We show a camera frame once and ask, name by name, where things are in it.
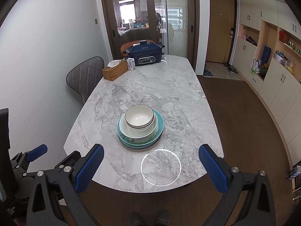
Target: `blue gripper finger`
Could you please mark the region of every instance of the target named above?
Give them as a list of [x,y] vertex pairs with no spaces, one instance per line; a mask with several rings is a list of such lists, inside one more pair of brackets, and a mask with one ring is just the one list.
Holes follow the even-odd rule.
[[29,151],[27,153],[27,161],[33,162],[37,158],[41,157],[42,155],[46,154],[48,151],[47,145],[46,144],[41,144],[40,146],[34,148],[33,150]]

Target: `marble table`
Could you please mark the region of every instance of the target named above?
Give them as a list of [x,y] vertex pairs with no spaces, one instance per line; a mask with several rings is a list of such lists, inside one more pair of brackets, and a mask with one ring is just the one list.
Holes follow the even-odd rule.
[[[198,158],[200,145],[207,143],[223,157],[212,112],[189,61],[164,59],[167,63],[138,66],[113,82],[101,79],[79,113],[64,149],[84,156],[95,143],[104,147],[95,182],[128,192],[164,191],[206,174]],[[164,119],[162,137],[149,150],[125,148],[116,132],[119,118],[136,104],[151,106]]]

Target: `stacked dishes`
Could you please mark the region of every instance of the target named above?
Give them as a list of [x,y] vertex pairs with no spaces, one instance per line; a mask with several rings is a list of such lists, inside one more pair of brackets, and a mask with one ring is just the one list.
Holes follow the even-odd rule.
[[134,105],[117,123],[121,143],[131,150],[153,147],[161,138],[164,122],[162,116],[148,105]]

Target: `wooden tissue box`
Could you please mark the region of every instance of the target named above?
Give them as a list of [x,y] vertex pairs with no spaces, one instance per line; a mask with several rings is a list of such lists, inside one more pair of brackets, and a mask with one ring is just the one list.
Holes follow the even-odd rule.
[[117,66],[105,67],[101,71],[104,79],[114,81],[128,71],[128,65],[126,63],[126,60],[121,60],[121,62]]

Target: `quilted chair back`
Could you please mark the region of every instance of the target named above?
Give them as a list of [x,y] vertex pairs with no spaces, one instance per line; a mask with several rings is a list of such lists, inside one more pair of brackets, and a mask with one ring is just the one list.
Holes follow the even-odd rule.
[[81,95],[84,104],[102,79],[101,70],[103,68],[103,59],[96,56],[75,66],[67,74],[66,82],[68,86]]

